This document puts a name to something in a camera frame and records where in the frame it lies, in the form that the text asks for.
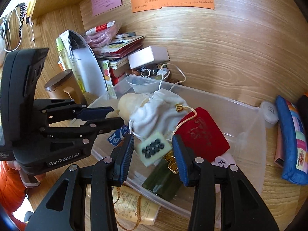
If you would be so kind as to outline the orange jacket left forearm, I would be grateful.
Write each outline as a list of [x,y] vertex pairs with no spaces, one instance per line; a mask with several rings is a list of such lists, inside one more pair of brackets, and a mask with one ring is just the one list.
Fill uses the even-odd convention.
[[1,205],[19,230],[25,230],[26,223],[19,221],[13,213],[22,205],[25,186],[14,163],[1,161]]

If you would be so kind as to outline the left hand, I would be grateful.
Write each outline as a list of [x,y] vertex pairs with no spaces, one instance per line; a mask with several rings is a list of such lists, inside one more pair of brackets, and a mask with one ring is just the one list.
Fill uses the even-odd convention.
[[41,184],[41,181],[46,178],[46,173],[36,176],[28,175],[25,171],[23,171],[17,161],[7,161],[7,164],[10,168],[18,171],[21,181],[26,188],[38,187]]

